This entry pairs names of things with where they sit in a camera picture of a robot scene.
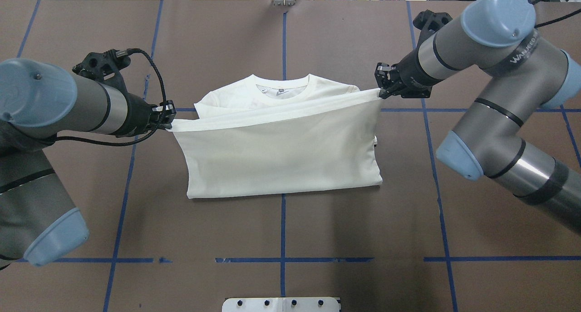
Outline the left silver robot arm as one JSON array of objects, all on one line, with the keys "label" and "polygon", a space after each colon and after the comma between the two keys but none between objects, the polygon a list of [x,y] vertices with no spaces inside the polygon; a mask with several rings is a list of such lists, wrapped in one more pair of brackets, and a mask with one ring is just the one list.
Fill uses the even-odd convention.
[{"label": "left silver robot arm", "polygon": [[72,72],[26,58],[1,63],[1,269],[20,259],[45,266],[89,238],[46,147],[64,141],[111,147],[138,142],[100,142],[60,132],[146,140],[172,127],[176,110],[165,94],[162,103],[148,104],[129,93],[122,80],[103,80],[128,63],[123,58],[102,69],[87,62]]}]

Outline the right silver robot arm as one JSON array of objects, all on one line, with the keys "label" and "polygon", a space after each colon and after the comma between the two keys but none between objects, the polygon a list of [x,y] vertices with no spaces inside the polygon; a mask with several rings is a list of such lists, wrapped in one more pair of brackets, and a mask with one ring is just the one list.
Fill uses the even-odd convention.
[{"label": "right silver robot arm", "polygon": [[468,180],[494,180],[525,204],[579,233],[580,175],[517,135],[536,109],[554,109],[580,91],[580,66],[535,28],[529,0],[476,0],[453,19],[424,10],[417,47],[375,69],[380,97],[428,98],[473,65],[491,77],[436,151]]}]

